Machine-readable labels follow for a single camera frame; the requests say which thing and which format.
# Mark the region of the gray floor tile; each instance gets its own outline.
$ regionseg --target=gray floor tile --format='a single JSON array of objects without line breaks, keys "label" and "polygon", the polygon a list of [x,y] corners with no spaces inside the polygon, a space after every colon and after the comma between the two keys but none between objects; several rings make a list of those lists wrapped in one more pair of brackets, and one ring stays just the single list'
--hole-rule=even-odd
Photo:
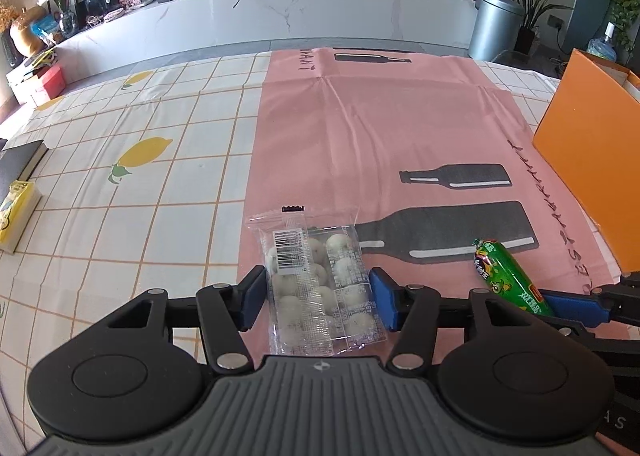
[{"label": "gray floor tile", "polygon": [[458,56],[459,58],[468,58],[468,50],[466,48],[456,48],[455,46],[433,45],[432,43],[420,43],[427,54],[432,56]]},{"label": "gray floor tile", "polygon": [[65,93],[71,93],[72,91],[80,90],[81,88],[98,84],[99,82],[110,81],[111,79],[116,79],[118,77],[125,77],[126,75],[131,74],[135,65],[135,63],[126,64],[124,66],[114,68],[113,70],[107,70],[106,72],[102,72],[101,74],[92,75],[91,77],[85,77],[84,79],[69,84],[66,87]]},{"label": "gray floor tile", "polygon": [[299,38],[294,40],[272,40],[270,50],[302,50],[329,46],[331,38]]},{"label": "gray floor tile", "polygon": [[144,72],[145,70],[154,70],[156,68],[162,68],[163,66],[169,66],[176,64],[180,61],[174,61],[175,56],[178,54],[169,54],[168,56],[160,56],[159,58],[146,59],[146,61],[137,62],[133,69],[136,72]]},{"label": "gray floor tile", "polygon": [[179,62],[200,61],[201,59],[222,58],[223,56],[239,56],[241,54],[257,54],[267,52],[271,42],[232,43],[229,45],[208,46],[196,50],[179,52],[172,57],[170,64]]},{"label": "gray floor tile", "polygon": [[372,40],[369,38],[301,38],[273,40],[272,50],[296,50],[302,48],[364,48],[366,50],[391,50],[394,52],[424,52],[420,43],[396,40]]}]

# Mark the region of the power outlet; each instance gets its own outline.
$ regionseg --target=power outlet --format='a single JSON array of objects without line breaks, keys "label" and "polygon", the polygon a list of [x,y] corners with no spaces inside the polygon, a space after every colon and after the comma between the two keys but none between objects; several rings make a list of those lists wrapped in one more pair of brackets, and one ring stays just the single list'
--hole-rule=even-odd
[{"label": "power outlet", "polygon": [[546,24],[552,27],[553,29],[558,29],[558,30],[564,29],[564,20],[561,20],[557,16],[553,16],[553,14],[549,14],[549,19],[546,22]]}]

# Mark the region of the trash can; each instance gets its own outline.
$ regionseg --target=trash can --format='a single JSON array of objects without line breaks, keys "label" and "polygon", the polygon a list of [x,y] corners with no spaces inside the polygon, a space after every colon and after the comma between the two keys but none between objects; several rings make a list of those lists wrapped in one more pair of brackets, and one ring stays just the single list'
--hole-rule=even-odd
[{"label": "trash can", "polygon": [[469,45],[469,57],[493,61],[513,50],[524,21],[524,7],[513,0],[476,0],[478,19]]}]

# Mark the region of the red box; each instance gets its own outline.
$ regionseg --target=red box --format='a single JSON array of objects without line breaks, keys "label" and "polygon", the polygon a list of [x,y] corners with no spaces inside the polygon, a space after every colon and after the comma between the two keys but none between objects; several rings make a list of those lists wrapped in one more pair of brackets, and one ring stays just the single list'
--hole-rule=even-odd
[{"label": "red box", "polygon": [[50,68],[44,67],[30,79],[21,84],[28,91],[28,98],[37,106],[55,99],[66,88],[62,70],[55,64]]}]

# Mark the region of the white candy ball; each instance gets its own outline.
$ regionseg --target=white candy ball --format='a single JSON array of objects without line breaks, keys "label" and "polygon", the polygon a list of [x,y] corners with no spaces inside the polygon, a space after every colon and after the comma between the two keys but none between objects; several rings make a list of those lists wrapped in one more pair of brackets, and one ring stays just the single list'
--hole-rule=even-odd
[{"label": "white candy ball", "polygon": [[327,286],[329,282],[329,276],[326,273],[326,270],[322,265],[314,264],[314,271],[316,272],[316,277],[318,278],[318,285],[321,287]]},{"label": "white candy ball", "polygon": [[271,286],[273,287],[273,293],[276,298],[284,295],[296,295],[298,280],[296,276],[273,274],[273,276],[271,276]]},{"label": "white candy ball", "polygon": [[351,247],[351,239],[346,234],[334,234],[326,241],[326,249],[335,256]]},{"label": "white candy ball", "polygon": [[353,314],[344,325],[344,331],[348,337],[361,337],[375,330],[376,320],[372,314],[361,312]]},{"label": "white candy ball", "polygon": [[336,320],[333,317],[326,317],[327,324],[329,325],[329,334],[332,339],[338,338],[338,327],[336,325]]},{"label": "white candy ball", "polygon": [[324,306],[324,311],[332,315],[335,313],[338,308],[338,303],[335,300],[335,293],[329,287],[318,287],[318,292],[322,296],[322,305]]},{"label": "white candy ball", "polygon": [[324,317],[326,314],[324,311],[322,294],[319,292],[319,289],[322,288],[325,287],[314,287],[313,289],[308,290],[305,312],[307,312],[312,318]]},{"label": "white candy ball", "polygon": [[342,297],[347,308],[356,308],[369,300],[365,285],[353,285],[342,289]]},{"label": "white candy ball", "polygon": [[278,331],[280,344],[284,344],[289,350],[294,350],[302,345],[304,340],[302,330],[293,325],[287,325]]},{"label": "white candy ball", "polygon": [[334,278],[336,285],[346,287],[353,285],[360,280],[360,269],[354,259],[338,259],[334,265]]},{"label": "white candy ball", "polygon": [[302,319],[302,303],[293,295],[284,295],[276,300],[278,323],[295,324]]},{"label": "white candy ball", "polygon": [[269,269],[270,274],[275,274],[278,272],[278,256],[276,255],[276,247],[271,247],[267,255],[264,256],[264,264]]},{"label": "white candy ball", "polygon": [[324,245],[322,245],[322,242],[315,238],[309,238],[309,248],[311,248],[314,263],[323,263],[326,259],[326,249]]},{"label": "white candy ball", "polygon": [[332,339],[338,338],[338,331],[335,327],[335,320],[330,315],[316,319],[312,323],[312,327],[317,335],[325,335],[327,330],[329,331],[329,337]]}]

